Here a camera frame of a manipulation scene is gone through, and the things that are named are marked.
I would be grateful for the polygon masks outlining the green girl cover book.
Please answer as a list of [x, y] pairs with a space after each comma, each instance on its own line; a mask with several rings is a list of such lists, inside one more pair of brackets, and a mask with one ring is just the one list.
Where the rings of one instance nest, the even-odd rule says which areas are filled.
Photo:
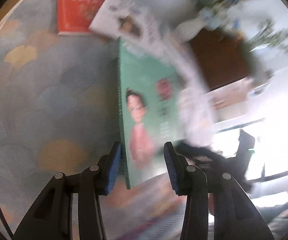
[[179, 75], [127, 40], [118, 40], [120, 135], [128, 189], [167, 171], [164, 144], [184, 135]]

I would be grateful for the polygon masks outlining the white wisdom stories book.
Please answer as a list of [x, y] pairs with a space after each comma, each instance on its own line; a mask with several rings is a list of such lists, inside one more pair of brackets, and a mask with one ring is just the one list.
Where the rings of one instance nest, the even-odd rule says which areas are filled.
[[105, 0], [89, 30], [115, 40], [121, 37], [162, 58], [165, 52], [159, 26], [148, 7], [137, 0]]

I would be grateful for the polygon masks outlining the red puppet adventure book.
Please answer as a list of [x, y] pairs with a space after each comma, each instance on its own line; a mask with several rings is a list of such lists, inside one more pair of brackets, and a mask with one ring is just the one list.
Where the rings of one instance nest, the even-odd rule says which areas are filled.
[[89, 35], [89, 26], [105, 0], [57, 0], [59, 35]]

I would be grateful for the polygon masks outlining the white back-cover book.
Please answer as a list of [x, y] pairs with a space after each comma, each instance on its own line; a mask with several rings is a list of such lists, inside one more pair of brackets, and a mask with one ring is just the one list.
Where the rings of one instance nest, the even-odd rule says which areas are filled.
[[187, 43], [172, 33], [163, 35], [162, 44], [167, 59], [180, 77], [179, 109], [184, 140], [197, 147], [210, 148], [215, 117], [198, 61]]

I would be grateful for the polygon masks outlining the brown wooden side cabinet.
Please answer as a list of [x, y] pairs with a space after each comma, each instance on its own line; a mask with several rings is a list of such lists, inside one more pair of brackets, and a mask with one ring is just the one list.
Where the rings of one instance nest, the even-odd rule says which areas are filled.
[[203, 28], [188, 44], [211, 91], [250, 77], [241, 40]]

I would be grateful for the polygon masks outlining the patterned ginkgo tablecloth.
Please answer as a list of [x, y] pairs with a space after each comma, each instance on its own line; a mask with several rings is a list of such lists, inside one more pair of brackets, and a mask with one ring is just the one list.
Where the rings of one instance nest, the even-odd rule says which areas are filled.
[[[6, 0], [0, 0], [0, 8]], [[170, 25], [190, 0], [140, 0]], [[57, 33], [57, 0], [24, 0], [0, 31], [0, 220], [13, 239], [57, 172], [77, 174], [120, 139], [116, 44]]]

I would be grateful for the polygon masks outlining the white ceramic vase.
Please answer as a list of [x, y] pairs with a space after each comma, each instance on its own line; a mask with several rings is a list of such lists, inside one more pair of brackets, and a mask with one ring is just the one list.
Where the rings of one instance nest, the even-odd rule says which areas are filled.
[[180, 23], [175, 28], [175, 34], [182, 42], [188, 42], [192, 38], [196, 37], [199, 31], [205, 26], [205, 22], [199, 18], [187, 20]]

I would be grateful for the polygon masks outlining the green potted plant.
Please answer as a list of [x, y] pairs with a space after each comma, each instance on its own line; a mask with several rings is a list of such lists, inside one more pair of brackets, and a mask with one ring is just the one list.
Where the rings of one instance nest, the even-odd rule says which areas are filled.
[[260, 47], [278, 48], [288, 53], [288, 28], [275, 30], [275, 22], [268, 19], [261, 22], [258, 33], [247, 43], [252, 50], [257, 50]]

